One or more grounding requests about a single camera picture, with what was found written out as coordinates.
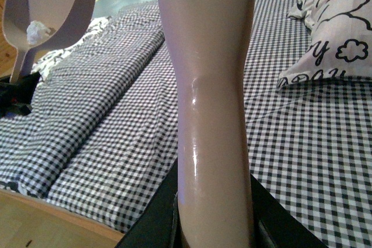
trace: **gray plastic scoop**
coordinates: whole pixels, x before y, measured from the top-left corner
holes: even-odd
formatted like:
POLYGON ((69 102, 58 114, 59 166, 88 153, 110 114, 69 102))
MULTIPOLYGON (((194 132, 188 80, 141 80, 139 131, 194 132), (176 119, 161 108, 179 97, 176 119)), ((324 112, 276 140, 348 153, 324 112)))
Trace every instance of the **gray plastic scoop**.
POLYGON ((38 51, 75 44, 89 26, 94 4, 95 0, 6 0, 3 33, 17 49, 10 83, 31 72, 38 51), (27 27, 32 21, 42 22, 51 29, 50 36, 35 45, 27 41, 27 27))

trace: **black object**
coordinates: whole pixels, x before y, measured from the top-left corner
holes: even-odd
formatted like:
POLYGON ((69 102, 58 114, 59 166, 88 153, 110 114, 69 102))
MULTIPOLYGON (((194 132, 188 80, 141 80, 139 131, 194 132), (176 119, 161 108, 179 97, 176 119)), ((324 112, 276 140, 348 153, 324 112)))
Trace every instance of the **black object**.
MULTIPOLYGON (((257 248, 326 248, 251 175, 257 248)), ((178 248, 177 160, 145 212, 115 248, 178 248)))
POLYGON ((39 72, 25 76, 15 84, 9 83, 10 76, 0 78, 0 117, 7 113, 30 114, 30 103, 39 78, 39 72))

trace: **mattress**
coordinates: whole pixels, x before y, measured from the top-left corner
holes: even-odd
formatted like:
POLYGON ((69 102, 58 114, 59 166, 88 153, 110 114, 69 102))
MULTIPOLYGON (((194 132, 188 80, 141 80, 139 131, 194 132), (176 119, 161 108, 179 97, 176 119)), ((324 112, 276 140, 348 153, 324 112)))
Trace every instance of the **mattress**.
MULTIPOLYGON (((328 247, 370 247, 372 85, 276 88, 310 43, 286 17, 295 2, 256 0, 244 70, 251 173, 328 247)), ((110 19, 51 70, 33 105, 0 122, 0 184, 127 232, 177 157, 176 80, 157 4, 110 19)))

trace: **white cotton ball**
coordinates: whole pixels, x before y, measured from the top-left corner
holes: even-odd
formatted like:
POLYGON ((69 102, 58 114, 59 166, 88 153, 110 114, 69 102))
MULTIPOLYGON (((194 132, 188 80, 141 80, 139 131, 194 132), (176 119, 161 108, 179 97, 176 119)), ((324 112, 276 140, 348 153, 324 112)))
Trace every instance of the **white cotton ball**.
POLYGON ((27 28, 27 42, 36 45, 49 37, 51 30, 42 22, 33 20, 27 28))

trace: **white pillowcase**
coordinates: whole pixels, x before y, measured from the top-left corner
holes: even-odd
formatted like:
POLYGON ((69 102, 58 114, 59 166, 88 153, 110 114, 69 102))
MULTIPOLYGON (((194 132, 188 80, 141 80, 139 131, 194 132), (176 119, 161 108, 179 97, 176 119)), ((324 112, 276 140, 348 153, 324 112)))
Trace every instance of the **white pillowcase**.
POLYGON ((288 17, 311 30, 307 52, 277 86, 322 78, 372 77, 372 0, 299 0, 288 17))

